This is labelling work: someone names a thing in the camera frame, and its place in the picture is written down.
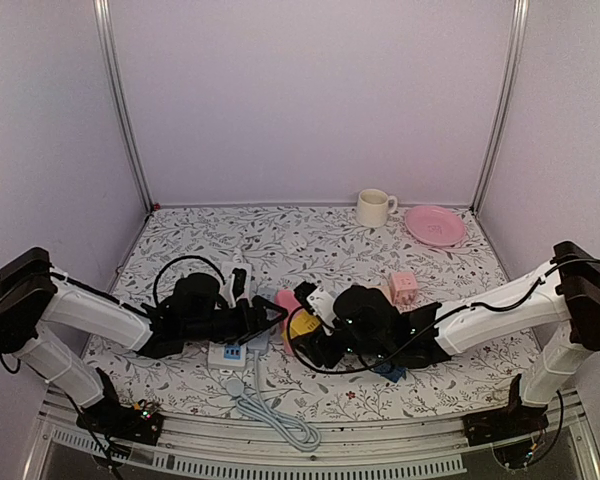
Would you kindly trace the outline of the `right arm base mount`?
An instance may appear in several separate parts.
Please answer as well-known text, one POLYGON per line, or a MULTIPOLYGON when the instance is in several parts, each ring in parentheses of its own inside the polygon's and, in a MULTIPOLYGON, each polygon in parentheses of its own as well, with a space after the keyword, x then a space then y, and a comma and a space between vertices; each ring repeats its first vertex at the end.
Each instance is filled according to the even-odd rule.
POLYGON ((470 446, 531 434, 548 427, 547 406, 524 406, 520 382, 521 374, 518 374, 510 384, 508 403, 505 406, 462 417, 464 435, 470 446))

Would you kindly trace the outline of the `yellow cube socket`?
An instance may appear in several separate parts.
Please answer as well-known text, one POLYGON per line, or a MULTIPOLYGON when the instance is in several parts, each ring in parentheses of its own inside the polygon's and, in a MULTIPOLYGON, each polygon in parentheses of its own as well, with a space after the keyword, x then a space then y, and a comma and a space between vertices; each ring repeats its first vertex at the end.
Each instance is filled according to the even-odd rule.
POLYGON ((321 329, 322 325, 318 317, 308 313, 305 310, 297 313, 290 321, 291 338, 310 334, 315 330, 321 329))

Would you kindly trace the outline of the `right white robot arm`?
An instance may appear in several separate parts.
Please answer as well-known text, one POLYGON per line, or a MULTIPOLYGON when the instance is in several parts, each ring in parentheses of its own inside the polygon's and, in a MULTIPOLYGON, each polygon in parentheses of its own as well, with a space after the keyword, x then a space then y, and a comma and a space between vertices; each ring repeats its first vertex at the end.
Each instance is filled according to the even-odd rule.
POLYGON ((554 246, 554 256, 536 270, 464 300, 434 302, 401 312, 377 288, 353 285, 337 297, 303 282, 294 291, 321 326, 291 336, 294 356, 307 368, 336 375, 347 355, 385 365, 424 369, 478 345, 521 330, 553 323, 539 365, 516 381, 514 399, 497 415, 497 427, 517 436, 532 424, 536 409, 600 352, 600 259, 571 241, 554 246))

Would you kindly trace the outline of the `dark blue cube socket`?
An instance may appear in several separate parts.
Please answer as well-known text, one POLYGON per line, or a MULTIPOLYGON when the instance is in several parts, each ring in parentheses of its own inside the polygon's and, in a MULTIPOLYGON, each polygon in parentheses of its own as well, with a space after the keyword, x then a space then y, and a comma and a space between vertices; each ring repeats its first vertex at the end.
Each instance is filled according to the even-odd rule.
POLYGON ((393 366, 390 364, 383 364, 374 368, 373 372, 389 380, 390 382, 397 383, 400 379, 405 377, 406 368, 393 366))

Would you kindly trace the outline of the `light blue power strip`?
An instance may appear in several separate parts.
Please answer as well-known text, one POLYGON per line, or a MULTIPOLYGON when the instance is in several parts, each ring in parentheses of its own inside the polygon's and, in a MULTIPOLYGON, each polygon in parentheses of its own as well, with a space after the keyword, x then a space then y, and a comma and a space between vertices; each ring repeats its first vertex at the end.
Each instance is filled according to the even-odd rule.
POLYGON ((266 383, 261 360, 269 350, 270 334, 263 334, 245 344, 252 356, 253 378, 251 389, 243 380, 230 377, 225 383, 225 391, 234 401, 237 412, 249 420, 261 423, 273 430, 280 439, 301 453, 313 453, 321 445, 322 435, 318 428, 279 409, 281 397, 266 396, 263 386, 266 383))

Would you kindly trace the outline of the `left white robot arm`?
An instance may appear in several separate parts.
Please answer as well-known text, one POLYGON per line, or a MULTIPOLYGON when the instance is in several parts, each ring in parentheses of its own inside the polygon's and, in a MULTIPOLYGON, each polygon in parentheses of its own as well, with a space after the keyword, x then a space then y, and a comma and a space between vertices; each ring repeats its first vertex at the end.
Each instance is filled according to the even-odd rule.
POLYGON ((108 339, 141 357, 162 359, 190 341, 242 345, 277 326, 287 309, 256 295, 237 267, 223 275, 194 272, 170 295, 134 307, 57 269, 47 250, 33 247, 0 269, 0 355, 26 364, 62 389, 108 434, 128 426, 108 376, 84 363, 53 326, 108 339))

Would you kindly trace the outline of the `pink cube socket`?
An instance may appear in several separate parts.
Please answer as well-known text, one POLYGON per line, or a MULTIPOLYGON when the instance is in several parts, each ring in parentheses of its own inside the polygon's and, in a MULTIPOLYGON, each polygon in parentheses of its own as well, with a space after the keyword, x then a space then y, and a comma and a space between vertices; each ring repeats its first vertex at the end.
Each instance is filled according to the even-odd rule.
POLYGON ((392 272, 389 276, 391 301, 396 306, 407 306, 415 302, 419 286, 412 272, 392 272))

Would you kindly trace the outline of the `beige cube socket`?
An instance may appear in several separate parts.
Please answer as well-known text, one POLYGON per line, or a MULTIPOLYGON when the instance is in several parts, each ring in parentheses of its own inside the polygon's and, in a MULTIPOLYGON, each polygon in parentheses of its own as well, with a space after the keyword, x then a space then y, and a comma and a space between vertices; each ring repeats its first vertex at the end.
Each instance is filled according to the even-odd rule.
POLYGON ((379 289, 388 299, 391 299, 390 288, 387 285, 380 286, 379 289))

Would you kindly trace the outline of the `pink power strip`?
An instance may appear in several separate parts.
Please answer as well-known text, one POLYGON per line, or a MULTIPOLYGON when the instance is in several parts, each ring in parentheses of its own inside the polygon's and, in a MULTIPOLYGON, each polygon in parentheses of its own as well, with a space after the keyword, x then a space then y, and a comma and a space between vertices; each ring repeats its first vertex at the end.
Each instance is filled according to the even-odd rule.
POLYGON ((287 311, 287 316, 276 327, 276 334, 284 346, 285 353, 287 355, 292 355, 291 347, 286 339, 286 326, 289 320, 289 315, 300 306, 300 303, 295 298, 294 292, 287 289, 279 290, 275 295, 274 301, 278 306, 287 311))

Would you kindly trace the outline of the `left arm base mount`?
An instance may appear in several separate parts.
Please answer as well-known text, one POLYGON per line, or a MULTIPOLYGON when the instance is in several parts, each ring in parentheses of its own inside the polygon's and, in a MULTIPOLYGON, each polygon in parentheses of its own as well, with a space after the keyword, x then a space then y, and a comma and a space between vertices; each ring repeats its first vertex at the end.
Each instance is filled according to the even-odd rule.
POLYGON ((159 407, 145 399, 133 406, 122 405, 108 375, 100 368, 96 373, 103 383, 104 398, 91 407, 80 407, 76 425, 106 438, 156 446, 164 423, 159 407))

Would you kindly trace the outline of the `white power strip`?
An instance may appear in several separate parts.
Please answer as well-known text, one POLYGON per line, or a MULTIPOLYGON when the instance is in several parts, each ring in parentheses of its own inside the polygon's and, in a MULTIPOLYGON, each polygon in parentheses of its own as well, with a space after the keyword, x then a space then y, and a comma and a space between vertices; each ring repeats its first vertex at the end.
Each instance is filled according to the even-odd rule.
MULTIPOLYGON (((231 263, 250 265, 243 255, 240 248, 236 247, 233 251, 231 263)), ((219 370, 223 375, 229 375, 232 372, 242 372, 246 368, 246 346, 237 343, 209 343, 207 366, 209 369, 219 370)))

